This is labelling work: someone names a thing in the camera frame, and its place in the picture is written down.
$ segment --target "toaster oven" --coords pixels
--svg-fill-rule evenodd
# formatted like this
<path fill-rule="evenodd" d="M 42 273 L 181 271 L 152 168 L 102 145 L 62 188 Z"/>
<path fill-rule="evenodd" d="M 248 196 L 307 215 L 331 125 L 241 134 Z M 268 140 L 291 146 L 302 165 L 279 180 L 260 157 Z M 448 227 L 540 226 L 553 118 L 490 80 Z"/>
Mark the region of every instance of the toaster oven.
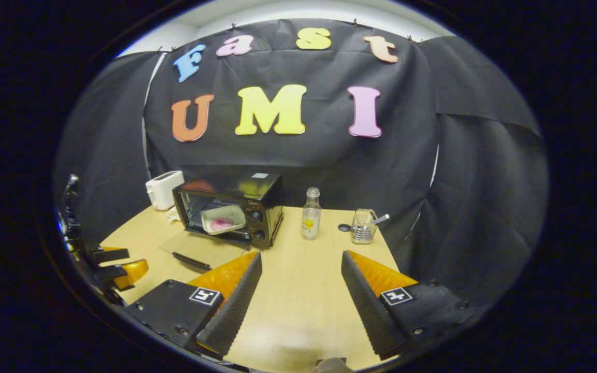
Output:
<path fill-rule="evenodd" d="M 272 246 L 283 218 L 279 174 L 192 177 L 173 196 L 186 231 L 241 246 Z"/>

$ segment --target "foam letter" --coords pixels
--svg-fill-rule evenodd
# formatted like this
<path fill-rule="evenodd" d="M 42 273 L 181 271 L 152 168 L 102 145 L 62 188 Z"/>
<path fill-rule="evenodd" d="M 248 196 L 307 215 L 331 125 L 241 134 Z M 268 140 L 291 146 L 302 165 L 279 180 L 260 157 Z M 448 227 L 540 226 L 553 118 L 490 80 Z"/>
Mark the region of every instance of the foam letter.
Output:
<path fill-rule="evenodd" d="M 363 38 L 363 40 L 370 43 L 372 54 L 374 54 L 378 59 L 391 62 L 391 64 L 400 61 L 397 56 L 389 54 L 388 49 L 395 48 L 395 45 L 391 42 L 387 42 L 383 36 L 366 36 Z"/>
<path fill-rule="evenodd" d="M 197 47 L 189 50 L 188 53 L 185 53 L 183 56 L 179 57 L 174 65 L 178 68 L 178 82 L 183 82 L 185 79 L 190 78 L 190 76 L 197 72 L 199 66 L 195 66 L 194 64 L 199 63 L 202 60 L 202 50 L 206 48 L 206 45 L 200 44 Z"/>
<path fill-rule="evenodd" d="M 254 116 L 259 128 L 266 134 L 275 118 L 279 116 L 278 124 L 273 128 L 277 134 L 302 134 L 305 132 L 305 126 L 301 123 L 301 97 L 306 90 L 303 85 L 285 85 L 275 95 L 273 102 L 268 102 L 261 87 L 240 90 L 239 97 L 243 99 L 241 121 L 234 132 L 237 135 L 255 134 L 257 127 L 253 124 Z"/>
<path fill-rule="evenodd" d="M 178 141 L 194 141 L 206 131 L 209 121 L 209 102 L 214 98 L 212 94 L 205 94 L 195 99 L 197 105 L 197 124 L 191 130 L 186 128 L 186 111 L 190 100 L 184 99 L 172 105 L 172 134 Z"/>
<path fill-rule="evenodd" d="M 375 109 L 375 99 L 381 93 L 370 87 L 349 87 L 347 92 L 353 95 L 353 125 L 349 127 L 349 133 L 362 137 L 381 136 Z"/>
<path fill-rule="evenodd" d="M 304 28 L 298 32 L 296 45 L 301 49 L 327 49 L 331 46 L 330 35 L 325 28 Z"/>
<path fill-rule="evenodd" d="M 250 35 L 239 35 L 228 38 L 220 49 L 216 50 L 218 56 L 229 56 L 234 54 L 240 56 L 250 52 L 253 48 L 250 46 L 255 38 Z"/>

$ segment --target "wooden table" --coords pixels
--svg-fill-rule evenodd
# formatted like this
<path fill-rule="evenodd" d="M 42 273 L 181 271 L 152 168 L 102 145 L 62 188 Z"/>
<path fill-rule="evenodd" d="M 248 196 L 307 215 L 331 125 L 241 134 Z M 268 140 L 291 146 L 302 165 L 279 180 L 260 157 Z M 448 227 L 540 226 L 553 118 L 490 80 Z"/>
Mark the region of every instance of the wooden table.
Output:
<path fill-rule="evenodd" d="M 279 373 L 312 371 L 315 361 L 331 357 L 346 358 L 352 369 L 382 363 L 340 273 L 342 251 L 348 249 L 397 270 L 381 232 L 371 244 L 356 245 L 348 232 L 338 230 L 341 223 L 351 224 L 353 211 L 323 210 L 319 236 L 310 241 L 301 236 L 301 208 L 283 210 L 285 220 L 273 247 L 259 250 L 262 276 L 224 359 Z M 149 264 L 135 288 L 120 293 L 128 303 L 166 279 L 188 282 L 201 274 L 175 259 L 173 251 L 213 268 L 249 252 L 185 232 L 181 222 L 170 223 L 165 212 L 151 207 L 117 229 L 102 246 L 128 248 L 130 259 L 112 264 L 138 259 Z"/>

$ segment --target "black backdrop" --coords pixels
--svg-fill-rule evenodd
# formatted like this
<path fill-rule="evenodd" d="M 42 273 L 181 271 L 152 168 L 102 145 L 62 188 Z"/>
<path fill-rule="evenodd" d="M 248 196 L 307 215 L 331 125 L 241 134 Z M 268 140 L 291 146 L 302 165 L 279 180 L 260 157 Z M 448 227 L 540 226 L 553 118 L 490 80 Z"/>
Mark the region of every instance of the black backdrop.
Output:
<path fill-rule="evenodd" d="M 331 46 L 299 49 L 296 35 L 307 27 L 328 29 Z M 238 35 L 255 37 L 251 52 L 216 55 Z M 363 40 L 369 35 L 393 43 L 400 61 L 375 57 Z M 199 70 L 178 82 L 175 61 L 200 44 L 206 49 Z M 465 40 L 413 42 L 362 25 L 291 19 L 195 40 L 164 55 L 151 80 L 159 57 L 116 59 L 85 91 L 66 126 L 55 193 L 69 173 L 82 176 L 77 213 L 93 243 L 149 205 L 146 156 L 152 177 L 178 169 L 187 178 L 206 170 L 282 173 L 285 205 L 303 205 L 306 189 L 318 187 L 324 208 L 388 213 L 392 218 L 380 229 L 400 270 L 419 281 L 436 279 L 474 305 L 498 299 L 533 252 L 547 208 L 543 140 L 514 85 Z M 287 84 L 307 89 L 304 134 L 235 134 L 240 89 L 262 87 L 271 100 Z M 381 92 L 381 137 L 348 133 L 352 85 Z M 170 107 L 204 94 L 214 95 L 206 132 L 177 141 Z M 192 104 L 188 127 L 196 116 Z"/>
<path fill-rule="evenodd" d="M 551 195 L 539 250 L 517 285 L 474 330 L 410 368 L 597 370 L 597 3 L 438 3 L 462 23 L 413 5 L 473 40 L 537 110 L 550 184 L 558 192 Z M 52 224 L 42 211 L 52 208 L 47 180 L 60 123 L 88 82 L 73 75 L 94 76 L 131 40 L 186 6 L 155 12 L 163 5 L 0 6 L 0 371 L 164 370 L 67 291 L 40 250 L 37 231 Z M 146 28 L 93 59 L 151 14 Z M 56 242 L 52 234 L 42 237 Z"/>

